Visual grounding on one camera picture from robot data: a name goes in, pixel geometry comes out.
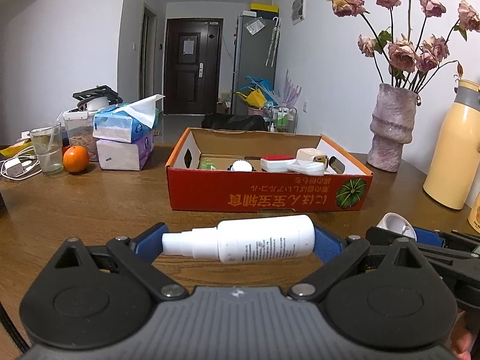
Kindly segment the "white tape roll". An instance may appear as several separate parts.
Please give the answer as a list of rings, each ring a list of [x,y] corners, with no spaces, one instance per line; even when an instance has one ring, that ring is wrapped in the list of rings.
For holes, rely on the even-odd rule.
[[[384,214],[377,227],[416,240],[416,232],[411,223],[397,213],[389,212]]]

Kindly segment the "white cotton swab box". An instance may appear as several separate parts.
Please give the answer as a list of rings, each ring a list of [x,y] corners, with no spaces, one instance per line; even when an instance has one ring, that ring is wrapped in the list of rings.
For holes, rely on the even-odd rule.
[[[297,172],[306,176],[323,176],[325,164],[314,161],[295,160],[287,165],[289,172]]]

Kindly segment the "white spray bottle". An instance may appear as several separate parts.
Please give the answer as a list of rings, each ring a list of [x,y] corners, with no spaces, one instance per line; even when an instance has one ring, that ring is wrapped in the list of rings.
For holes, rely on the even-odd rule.
[[[314,245],[315,227],[305,214],[225,220],[216,227],[162,236],[163,255],[211,259],[224,264],[308,256]]]

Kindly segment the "white yellow cube charger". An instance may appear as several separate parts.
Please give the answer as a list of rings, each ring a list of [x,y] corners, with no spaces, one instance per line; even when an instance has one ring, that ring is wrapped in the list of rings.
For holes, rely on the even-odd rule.
[[[329,165],[329,157],[327,154],[315,148],[298,149],[296,159],[298,161],[322,163],[324,164],[325,168],[327,168]]]

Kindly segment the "red white lint brush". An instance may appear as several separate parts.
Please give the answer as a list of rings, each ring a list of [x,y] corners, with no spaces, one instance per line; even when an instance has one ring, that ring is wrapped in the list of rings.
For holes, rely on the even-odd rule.
[[[268,173],[289,172],[288,166],[295,162],[296,158],[289,155],[270,155],[260,159],[260,167]]]

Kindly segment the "green plastic bottle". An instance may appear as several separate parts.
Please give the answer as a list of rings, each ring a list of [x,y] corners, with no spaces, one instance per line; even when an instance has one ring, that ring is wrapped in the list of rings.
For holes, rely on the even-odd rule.
[[[216,164],[211,158],[202,158],[199,163],[201,170],[216,170]]]

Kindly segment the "white round cap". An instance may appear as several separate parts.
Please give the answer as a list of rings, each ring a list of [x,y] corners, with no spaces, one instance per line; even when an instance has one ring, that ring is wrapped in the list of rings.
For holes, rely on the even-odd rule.
[[[230,172],[254,172],[255,168],[247,160],[236,160],[229,167]]]

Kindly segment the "yellow bear mug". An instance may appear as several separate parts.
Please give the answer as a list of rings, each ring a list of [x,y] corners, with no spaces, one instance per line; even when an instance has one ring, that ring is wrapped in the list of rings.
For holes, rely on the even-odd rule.
[[[480,233],[480,193],[476,197],[468,217],[469,225],[477,233]]]

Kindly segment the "red cardboard box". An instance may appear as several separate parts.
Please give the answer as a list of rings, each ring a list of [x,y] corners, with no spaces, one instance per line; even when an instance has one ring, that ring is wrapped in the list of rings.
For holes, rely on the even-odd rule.
[[[327,168],[323,176],[297,172],[268,173],[260,159],[295,157],[298,149],[315,148],[344,170]],[[201,170],[211,158],[216,170]],[[247,160],[254,172],[230,172],[236,160]],[[354,211],[366,200],[374,174],[327,136],[291,133],[225,131],[188,128],[166,162],[172,209],[256,213],[260,211]]]

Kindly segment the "orange fruit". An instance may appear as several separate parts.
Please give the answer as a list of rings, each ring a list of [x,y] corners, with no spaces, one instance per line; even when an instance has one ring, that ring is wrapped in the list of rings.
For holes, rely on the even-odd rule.
[[[69,173],[83,172],[89,165],[88,150],[80,145],[70,146],[64,153],[63,164]]]

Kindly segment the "metal storage rack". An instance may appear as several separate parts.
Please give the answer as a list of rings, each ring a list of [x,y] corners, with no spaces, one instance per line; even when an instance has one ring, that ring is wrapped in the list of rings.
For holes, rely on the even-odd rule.
[[[298,111],[294,107],[266,107],[264,108],[264,120],[271,133],[296,133]]]

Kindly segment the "clear food container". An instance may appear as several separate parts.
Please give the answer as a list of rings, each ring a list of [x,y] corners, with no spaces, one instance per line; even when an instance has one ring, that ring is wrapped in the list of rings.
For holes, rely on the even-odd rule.
[[[123,99],[107,85],[76,92],[72,97],[76,106],[62,113],[69,144],[86,148],[89,160],[97,162],[97,139],[93,137],[95,114],[103,108],[122,103]]]

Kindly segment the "black covered chair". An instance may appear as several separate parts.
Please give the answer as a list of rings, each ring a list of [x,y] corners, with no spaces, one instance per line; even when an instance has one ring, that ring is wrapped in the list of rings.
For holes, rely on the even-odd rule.
[[[229,131],[256,131],[266,132],[268,126],[260,115],[227,115],[211,114],[205,115],[201,128]]]

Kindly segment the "yellow blue bags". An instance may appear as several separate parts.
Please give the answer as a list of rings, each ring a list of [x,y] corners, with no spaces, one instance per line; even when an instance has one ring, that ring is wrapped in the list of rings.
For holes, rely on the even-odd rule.
[[[279,97],[273,91],[268,80],[254,76],[246,76],[245,80],[247,84],[235,94],[249,107],[263,109],[279,105]]]

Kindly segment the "dark brown door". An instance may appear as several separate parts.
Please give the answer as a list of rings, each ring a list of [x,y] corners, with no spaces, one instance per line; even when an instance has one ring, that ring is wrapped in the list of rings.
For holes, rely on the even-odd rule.
[[[164,60],[164,112],[205,115],[216,110],[223,20],[168,19]]]

